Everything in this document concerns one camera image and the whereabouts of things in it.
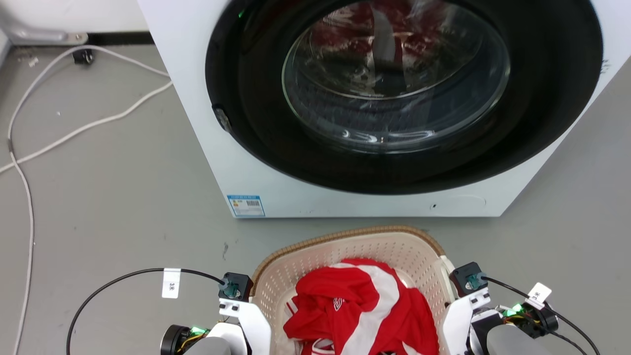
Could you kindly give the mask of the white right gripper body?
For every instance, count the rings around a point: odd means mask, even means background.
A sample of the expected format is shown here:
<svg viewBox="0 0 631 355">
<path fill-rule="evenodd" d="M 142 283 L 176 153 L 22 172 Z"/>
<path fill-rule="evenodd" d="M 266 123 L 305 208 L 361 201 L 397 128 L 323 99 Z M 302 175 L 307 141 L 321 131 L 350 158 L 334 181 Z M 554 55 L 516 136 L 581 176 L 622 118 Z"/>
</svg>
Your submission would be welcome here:
<svg viewBox="0 0 631 355">
<path fill-rule="evenodd" d="M 440 321 L 440 355 L 490 355 L 487 336 L 493 328 L 488 288 L 460 297 Z"/>
</svg>

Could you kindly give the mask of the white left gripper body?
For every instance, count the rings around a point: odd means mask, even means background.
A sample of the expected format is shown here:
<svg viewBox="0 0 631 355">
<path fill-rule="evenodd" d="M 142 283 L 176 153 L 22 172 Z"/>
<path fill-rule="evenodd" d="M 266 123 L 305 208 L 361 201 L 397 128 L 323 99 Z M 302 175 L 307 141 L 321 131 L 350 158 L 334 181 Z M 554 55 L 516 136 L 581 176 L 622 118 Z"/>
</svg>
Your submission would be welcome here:
<svg viewBox="0 0 631 355">
<path fill-rule="evenodd" d="M 237 325 L 220 325 L 230 355 L 271 355 L 271 326 L 257 305 L 220 298 L 219 314 L 238 321 Z"/>
</svg>

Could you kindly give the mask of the beige perforated laundry basket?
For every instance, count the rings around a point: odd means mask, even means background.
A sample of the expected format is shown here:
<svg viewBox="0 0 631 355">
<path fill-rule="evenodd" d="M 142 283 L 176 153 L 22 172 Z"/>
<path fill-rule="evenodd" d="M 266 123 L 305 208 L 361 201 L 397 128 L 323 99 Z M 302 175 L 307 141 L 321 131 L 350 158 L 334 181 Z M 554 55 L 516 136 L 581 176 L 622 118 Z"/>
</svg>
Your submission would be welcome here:
<svg viewBox="0 0 631 355">
<path fill-rule="evenodd" d="M 252 280 L 250 301 L 271 327 L 270 355 L 298 355 L 282 326 L 289 318 L 286 302 L 308 272 L 347 258 L 387 263 L 406 287 L 426 298 L 440 328 L 448 305 L 457 299 L 449 279 L 455 269 L 444 248 L 426 232 L 406 225 L 384 225 L 327 234 L 282 248 L 262 261 Z"/>
</svg>

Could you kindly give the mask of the red laundry inside drum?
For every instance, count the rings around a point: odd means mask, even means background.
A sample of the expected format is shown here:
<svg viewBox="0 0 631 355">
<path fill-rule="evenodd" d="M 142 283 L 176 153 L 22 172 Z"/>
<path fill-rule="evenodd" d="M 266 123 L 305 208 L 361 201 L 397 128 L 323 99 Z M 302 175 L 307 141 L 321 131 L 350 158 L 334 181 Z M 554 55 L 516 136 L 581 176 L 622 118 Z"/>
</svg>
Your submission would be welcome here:
<svg viewBox="0 0 631 355">
<path fill-rule="evenodd" d="M 318 20 L 309 34 L 317 48 L 377 52 L 377 41 L 394 43 L 394 57 L 421 58 L 432 50 L 447 17 L 443 0 L 367 0 L 341 7 Z"/>
</svg>

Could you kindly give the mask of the red white striped jersey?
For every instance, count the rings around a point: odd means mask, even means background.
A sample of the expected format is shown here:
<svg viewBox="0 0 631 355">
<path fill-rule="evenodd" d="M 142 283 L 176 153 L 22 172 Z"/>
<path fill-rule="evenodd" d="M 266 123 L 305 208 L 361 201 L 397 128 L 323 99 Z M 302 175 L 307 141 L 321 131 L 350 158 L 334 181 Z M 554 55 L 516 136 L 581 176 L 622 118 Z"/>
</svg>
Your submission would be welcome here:
<svg viewBox="0 0 631 355">
<path fill-rule="evenodd" d="M 300 355 L 439 355 L 432 310 L 386 263 L 345 259 L 297 283 L 283 330 Z"/>
</svg>

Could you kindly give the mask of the blue white energy sticker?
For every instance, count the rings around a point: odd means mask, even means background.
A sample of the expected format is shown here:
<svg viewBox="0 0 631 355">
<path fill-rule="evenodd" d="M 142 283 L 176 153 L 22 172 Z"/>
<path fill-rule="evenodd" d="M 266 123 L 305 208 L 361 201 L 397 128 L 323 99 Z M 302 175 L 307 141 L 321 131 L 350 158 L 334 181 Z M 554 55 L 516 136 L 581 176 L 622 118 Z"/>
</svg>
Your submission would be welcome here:
<svg viewBox="0 0 631 355">
<path fill-rule="evenodd" d="M 227 195 L 235 218 L 264 218 L 266 216 L 258 195 Z"/>
</svg>

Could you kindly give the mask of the grey door latch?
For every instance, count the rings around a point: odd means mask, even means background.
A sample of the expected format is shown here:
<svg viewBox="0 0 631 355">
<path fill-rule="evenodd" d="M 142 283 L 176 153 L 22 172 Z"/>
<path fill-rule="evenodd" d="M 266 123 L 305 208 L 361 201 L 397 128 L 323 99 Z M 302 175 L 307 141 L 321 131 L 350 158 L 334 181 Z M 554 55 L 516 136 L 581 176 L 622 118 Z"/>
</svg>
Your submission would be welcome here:
<svg viewBox="0 0 631 355">
<path fill-rule="evenodd" d="M 232 134 L 232 126 L 230 123 L 230 119 L 227 113 L 225 112 L 223 106 L 220 104 L 213 105 L 212 110 L 221 128 L 227 133 Z"/>
</svg>

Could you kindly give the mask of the white washing machine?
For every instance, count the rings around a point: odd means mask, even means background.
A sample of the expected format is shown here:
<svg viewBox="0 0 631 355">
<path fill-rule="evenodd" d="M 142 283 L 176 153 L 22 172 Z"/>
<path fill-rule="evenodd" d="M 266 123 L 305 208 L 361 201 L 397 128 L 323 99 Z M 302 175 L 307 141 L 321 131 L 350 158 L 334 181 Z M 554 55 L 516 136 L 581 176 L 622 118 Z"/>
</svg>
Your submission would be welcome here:
<svg viewBox="0 0 631 355">
<path fill-rule="evenodd" d="M 593 0 L 604 43 L 600 75 L 585 108 L 556 140 L 518 166 L 476 183 L 412 195 L 366 195 L 284 175 L 246 151 L 221 128 L 208 95 L 205 63 L 212 30 L 229 2 L 138 1 L 232 216 L 227 195 L 260 196 L 265 218 L 500 216 L 631 58 L 631 0 Z"/>
</svg>

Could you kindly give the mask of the black round washer door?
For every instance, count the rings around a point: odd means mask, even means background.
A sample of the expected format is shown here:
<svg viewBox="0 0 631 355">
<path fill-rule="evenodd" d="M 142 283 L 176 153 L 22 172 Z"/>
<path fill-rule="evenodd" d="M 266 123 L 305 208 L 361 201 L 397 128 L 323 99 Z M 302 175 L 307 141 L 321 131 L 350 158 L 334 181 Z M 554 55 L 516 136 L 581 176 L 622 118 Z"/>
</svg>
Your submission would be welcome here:
<svg viewBox="0 0 631 355">
<path fill-rule="evenodd" d="M 421 58 L 325 50 L 309 29 L 367 0 L 230 0 L 207 48 L 212 106 L 270 168 L 366 195 L 457 188 L 538 154 L 598 82 L 593 0 L 443 0 Z"/>
</svg>

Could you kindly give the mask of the white cabinet with metal bracket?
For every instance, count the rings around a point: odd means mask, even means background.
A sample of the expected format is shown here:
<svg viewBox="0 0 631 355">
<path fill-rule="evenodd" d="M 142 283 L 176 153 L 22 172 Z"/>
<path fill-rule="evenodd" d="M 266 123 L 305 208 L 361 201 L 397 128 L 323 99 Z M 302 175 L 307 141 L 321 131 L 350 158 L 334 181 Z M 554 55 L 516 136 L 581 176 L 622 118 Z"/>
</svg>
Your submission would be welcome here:
<svg viewBox="0 0 631 355">
<path fill-rule="evenodd" d="M 88 34 L 147 32 L 139 0 L 0 0 L 0 37 L 13 45 L 75 45 Z"/>
</svg>

